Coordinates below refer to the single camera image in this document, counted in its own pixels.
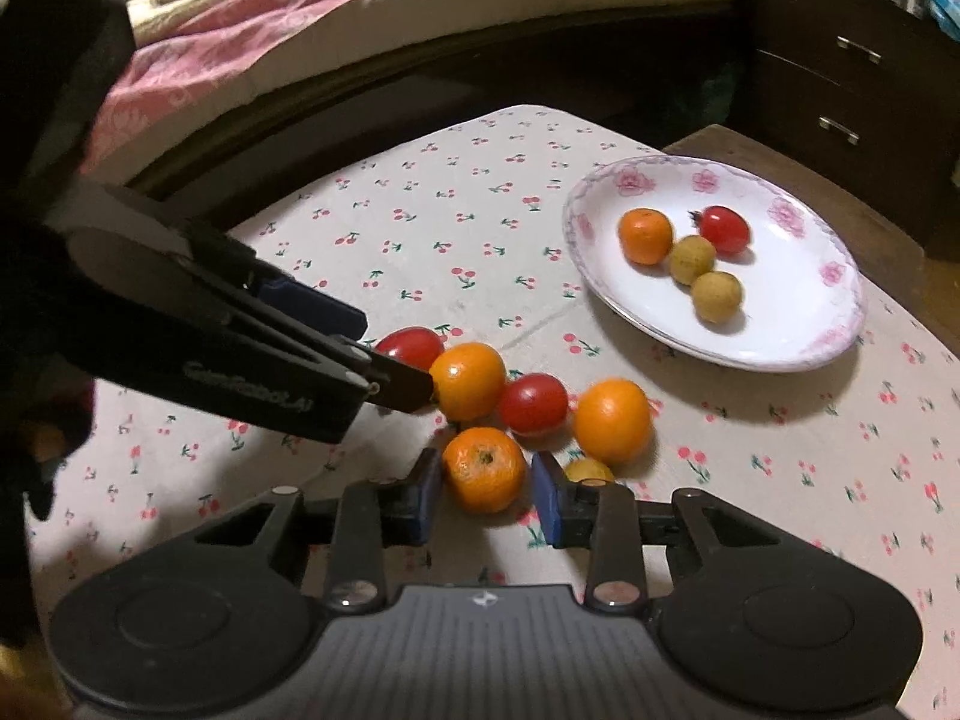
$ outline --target floral sheet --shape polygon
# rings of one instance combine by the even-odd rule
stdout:
[[[104,101],[85,168],[349,1],[179,0],[151,18],[132,13],[141,48]]]

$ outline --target red cherry tomato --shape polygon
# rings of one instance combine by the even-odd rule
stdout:
[[[692,211],[690,218],[720,254],[739,254],[750,242],[750,225],[736,211],[722,205]]]
[[[443,354],[443,341],[429,327],[404,327],[381,338],[374,349],[412,367],[430,370],[433,362]]]
[[[528,373],[507,384],[499,413],[518,436],[537,436],[563,425],[567,408],[568,396],[559,379],[547,373]]]

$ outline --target metal drawer handle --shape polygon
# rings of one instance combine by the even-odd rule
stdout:
[[[862,53],[862,55],[867,57],[867,59],[875,65],[880,64],[880,60],[882,59],[877,52],[872,52],[866,46],[861,46],[859,43],[855,43],[853,40],[845,38],[842,35],[837,35],[837,46],[843,50],[854,50],[855,52]]]
[[[832,129],[837,132],[843,133],[847,137],[847,143],[851,146],[856,146],[860,142],[860,136],[853,132],[851,129],[847,129],[843,124],[837,124],[833,119],[828,119],[826,116],[820,117],[820,127],[826,129],[827,132],[830,132]]]

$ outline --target metal screw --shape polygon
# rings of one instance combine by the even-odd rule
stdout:
[[[608,607],[625,607],[640,598],[640,588],[628,581],[602,581],[594,587],[593,597]]]
[[[338,607],[361,607],[376,596],[376,585],[365,579],[341,581],[330,591],[330,600]]]

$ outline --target tablecloth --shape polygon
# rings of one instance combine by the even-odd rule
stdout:
[[[925,631],[901,709],[956,716],[960,365],[871,283],[856,345],[806,373],[717,367],[618,319],[580,283],[560,209],[595,166],[650,151],[569,114],[517,106],[319,178],[234,233],[363,308],[368,343],[426,325],[449,343],[491,343],[512,376],[549,371],[571,392],[614,375],[639,382],[656,437],[623,483],[655,500],[702,485],[891,581]],[[781,277],[789,290],[790,274]],[[59,474],[49,521],[30,523],[37,605],[46,619],[84,577],[272,485],[329,496],[357,479],[401,477],[449,430],[436,413],[365,407],[342,445],[320,445],[100,383],[94,435]],[[551,448],[563,461],[579,454],[566,438]],[[582,551],[546,546],[528,499],[477,518],[445,498],[429,546],[387,552],[393,583],[564,581],[582,593],[587,564]],[[648,572],[654,594],[669,591],[661,553]],[[320,548],[306,589],[322,575]]]

